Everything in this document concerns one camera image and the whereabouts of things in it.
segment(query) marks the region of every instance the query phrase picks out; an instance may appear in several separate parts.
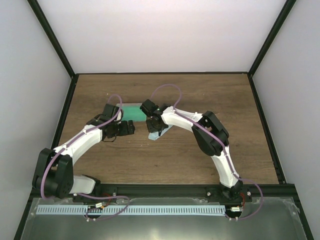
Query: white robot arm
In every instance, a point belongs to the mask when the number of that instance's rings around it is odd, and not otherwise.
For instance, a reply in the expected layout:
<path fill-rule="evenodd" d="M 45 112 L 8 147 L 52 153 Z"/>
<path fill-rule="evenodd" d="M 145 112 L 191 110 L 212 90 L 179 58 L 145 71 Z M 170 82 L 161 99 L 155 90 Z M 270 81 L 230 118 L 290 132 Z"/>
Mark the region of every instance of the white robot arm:
<path fill-rule="evenodd" d="M 97 179 L 85 175 L 74 175 L 73 166 L 87 150 L 105 138 L 110 139 L 134 134 L 133 121 L 121 121 L 122 112 L 118 114 L 114 121 L 97 127 L 115 116 L 118 110 L 117 106 L 106 104 L 102 114 L 88 121 L 84 128 L 69 141 L 54 149 L 43 149 L 35 167 L 32 186 L 38 190 L 41 188 L 41 181 L 49 161 L 54 155 L 60 153 L 53 165 L 56 169 L 49 170 L 45 179 L 44 191 L 58 198 L 65 198 L 68 194 L 92 193 Z"/>
<path fill-rule="evenodd" d="M 55 161 L 54 166 L 57 168 L 49 170 L 45 179 L 44 191 L 58 198 L 65 198 L 68 194 L 92 193 L 98 180 L 89 176 L 74 175 L 73 166 L 88 149 L 103 141 L 106 137 L 113 138 L 134 134 L 135 127 L 133 121 L 121 121 L 122 113 L 109 124 L 92 129 L 110 120 L 118 109 L 117 106 L 106 104 L 103 113 L 87 122 L 84 128 L 69 141 L 54 149 L 43 149 L 38 157 L 32 186 L 35 189 L 40 189 L 49 161 L 54 155 L 61 152 Z M 149 117 L 146 120 L 146 125 L 150 133 L 158 132 L 160 136 L 162 130 L 167 128 L 168 125 L 178 126 L 193 132 L 198 146 L 206 155 L 212 158 L 217 168 L 223 195 L 229 200 L 239 197 L 243 183 L 235 177 L 239 177 L 239 175 L 234 169 L 229 154 L 229 134 L 212 112 L 207 111 L 204 114 L 191 113 L 178 109 L 174 110 L 172 106 L 166 104 L 158 107 L 148 99 L 141 105 L 140 109 Z M 177 113 L 206 128 L 211 128 L 211 132 L 226 146 L 225 152 L 229 158 L 230 165 L 226 155 L 222 153 L 222 147 L 217 141 Z"/>
<path fill-rule="evenodd" d="M 204 114 L 197 112 L 192 113 L 174 109 L 173 106 L 168 104 L 163 104 L 161 107 L 159 107 L 149 99 L 142 103 L 140 109 L 144 112 L 144 114 L 146 114 L 147 117 L 149 117 L 149 119 L 146 120 L 146 125 L 150 133 L 158 132 L 160 136 L 161 132 L 165 128 L 168 128 L 169 125 L 178 126 L 193 132 L 200 149 L 206 155 L 210 156 L 215 164 L 215 167 L 219 173 L 222 193 L 229 200 L 239 196 L 239 192 L 243 186 L 243 183 L 237 179 L 239 174 L 236 172 L 230 157 L 228 142 L 229 134 L 212 112 L 207 111 Z M 202 125 L 212 134 L 217 136 L 224 143 L 226 154 L 222 151 L 222 146 L 216 140 L 212 139 L 211 136 L 207 135 L 203 130 L 199 129 L 188 119 Z"/>
<path fill-rule="evenodd" d="M 189 119 L 192 119 L 195 122 L 198 122 L 203 117 L 202 113 L 197 113 L 197 112 L 192 113 L 192 112 L 182 111 L 179 109 L 174 110 L 173 106 L 170 106 L 163 111 L 161 118 L 165 124 L 178 126 L 190 132 L 193 131 L 192 130 L 193 124 L 190 121 L 186 120 L 185 118 L 182 118 L 181 116 L 177 115 L 176 112 L 180 113 L 181 115 L 184 115 Z M 231 161 L 229 146 L 227 146 L 225 150 Z M 228 188 L 233 187 L 238 182 L 238 179 L 236 179 L 236 177 L 233 175 L 228 165 L 226 156 L 224 154 L 221 154 L 220 156 L 213 155 L 210 157 L 212 158 L 214 165 L 219 173 L 220 183 Z M 231 161 L 231 165 L 233 167 L 233 171 L 235 172 L 235 174 L 239 176 L 235 171 L 232 161 Z"/>

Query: green sponge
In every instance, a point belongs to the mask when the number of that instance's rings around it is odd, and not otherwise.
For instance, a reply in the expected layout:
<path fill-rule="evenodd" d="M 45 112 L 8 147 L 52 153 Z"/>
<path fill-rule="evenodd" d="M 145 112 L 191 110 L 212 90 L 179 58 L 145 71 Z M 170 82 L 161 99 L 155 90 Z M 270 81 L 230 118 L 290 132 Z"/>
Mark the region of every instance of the green sponge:
<path fill-rule="evenodd" d="M 147 116 L 140 110 L 140 106 L 142 103 L 123 103 L 123 121 L 132 120 L 134 122 L 145 122 L 147 120 Z"/>

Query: purple cable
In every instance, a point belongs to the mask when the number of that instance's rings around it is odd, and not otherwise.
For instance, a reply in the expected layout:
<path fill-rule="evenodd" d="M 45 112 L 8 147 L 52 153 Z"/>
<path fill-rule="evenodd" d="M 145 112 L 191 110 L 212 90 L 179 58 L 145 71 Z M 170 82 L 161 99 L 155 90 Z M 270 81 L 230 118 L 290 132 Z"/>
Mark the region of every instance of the purple cable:
<path fill-rule="evenodd" d="M 116 112 L 116 114 L 108 121 L 98 125 L 98 126 L 94 126 L 88 130 L 86 130 L 87 133 L 97 129 L 97 128 L 100 128 L 100 127 L 103 127 L 104 125 L 107 125 L 109 124 L 110 122 L 112 122 L 117 116 L 118 114 L 121 112 L 121 108 L 122 108 L 122 99 L 121 97 L 118 95 L 118 94 L 112 94 L 109 99 L 108 99 L 108 103 L 109 101 L 113 98 L 113 97 L 118 97 L 119 101 L 120 101 L 120 107 L 118 109 L 118 111 Z M 66 148 L 70 147 L 76 140 L 78 140 L 80 137 L 82 137 L 83 135 L 85 135 L 86 133 L 85 132 L 81 132 L 79 135 L 76 135 L 70 142 L 68 142 L 68 144 L 66 144 Z M 48 166 L 46 167 L 44 173 L 43 173 L 43 177 L 42 177 L 42 180 L 41 180 L 41 186 L 40 186 L 40 193 L 41 193 L 41 197 L 45 200 L 49 200 L 51 199 L 52 197 L 46 197 L 45 196 L 45 182 L 46 182 L 46 178 L 47 178 L 47 175 L 52 167 L 52 165 L 54 164 L 55 160 L 57 159 L 57 157 L 62 154 L 64 152 L 65 148 L 62 148 L 59 152 L 57 152 L 54 157 L 51 159 L 51 161 L 49 162 Z"/>
<path fill-rule="evenodd" d="M 181 100 L 181 98 L 182 98 L 181 89 L 180 89 L 177 85 L 175 85 L 175 84 L 164 84 L 164 85 L 161 85 L 161 86 L 157 87 L 156 90 L 154 90 L 154 92 L 152 93 L 152 95 L 151 95 L 150 98 L 152 98 L 159 89 L 161 89 L 161 88 L 163 88 L 163 87 L 168 87 L 168 86 L 175 87 L 176 89 L 179 90 L 179 93 L 180 93 L 180 96 L 179 96 L 178 100 L 177 100 L 177 101 L 175 102 L 175 104 L 173 105 L 173 110 L 174 110 L 175 114 L 177 114 L 178 116 L 182 117 L 183 119 L 191 122 L 192 124 L 194 124 L 195 126 L 197 126 L 198 128 L 200 128 L 201 130 L 203 130 L 203 131 L 204 131 L 206 134 L 208 134 L 210 137 L 212 137 L 214 140 L 216 140 L 216 141 L 222 146 L 223 153 L 224 153 L 224 155 L 225 155 L 226 161 L 227 161 L 227 163 L 228 163 L 228 165 L 229 165 L 229 168 L 230 168 L 232 174 L 234 175 L 234 177 L 235 177 L 236 179 L 240 180 L 240 181 L 250 182 L 250 183 L 254 184 L 254 185 L 256 186 L 256 188 L 258 189 L 258 191 L 260 192 L 261 202 L 260 202 L 260 205 L 259 205 L 258 209 L 257 209 L 255 212 L 253 212 L 252 214 L 248 215 L 248 216 L 245 216 L 245 217 L 242 217 L 242 218 L 238 218 L 238 220 L 245 220 L 245 219 L 248 219 L 248 218 L 256 215 L 256 214 L 260 211 L 260 209 L 261 209 L 261 207 L 262 207 L 262 205 L 263 205 L 263 202 L 264 202 L 264 195 L 263 195 L 263 193 L 262 193 L 261 188 L 260 188 L 259 185 L 258 185 L 257 183 L 255 183 L 254 181 L 252 181 L 252 180 L 250 180 L 250 179 L 240 178 L 240 177 L 238 177 L 238 176 L 235 174 L 235 170 L 234 170 L 234 168 L 232 167 L 231 161 L 230 161 L 229 156 L 228 156 L 227 151 L 226 151 L 226 146 L 224 145 L 224 143 L 223 143 L 217 136 L 215 136 L 215 135 L 212 134 L 210 131 L 208 131 L 207 129 L 205 129 L 205 128 L 204 128 L 203 126 L 201 126 L 199 123 L 197 123 L 197 122 L 193 121 L 192 119 L 190 119 L 190 118 L 182 115 L 181 113 L 179 113 L 179 112 L 176 110 L 176 106 L 177 106 L 177 104 L 180 102 L 180 100 Z"/>
<path fill-rule="evenodd" d="M 108 217 L 104 217 L 104 218 L 96 218 L 95 221 L 102 221 L 102 220 L 107 220 L 107 219 L 111 219 L 113 217 L 118 216 L 119 214 L 121 214 L 122 212 L 124 212 L 128 207 L 129 207 L 129 203 L 130 203 L 130 198 L 127 196 L 106 196 L 106 197 L 98 197 L 98 196 L 90 196 L 84 193 L 78 193 L 78 195 L 83 196 L 85 198 L 90 198 L 90 199 L 95 199 L 95 200 L 108 200 L 108 199 L 127 199 L 128 203 L 124 206 L 124 208 L 122 208 L 120 211 L 118 211 L 117 213 L 108 216 Z M 85 213 L 85 217 L 87 220 L 89 220 L 90 218 L 88 217 L 88 214 L 93 211 L 93 210 L 99 210 L 99 208 L 91 208 L 89 209 L 86 213 Z"/>

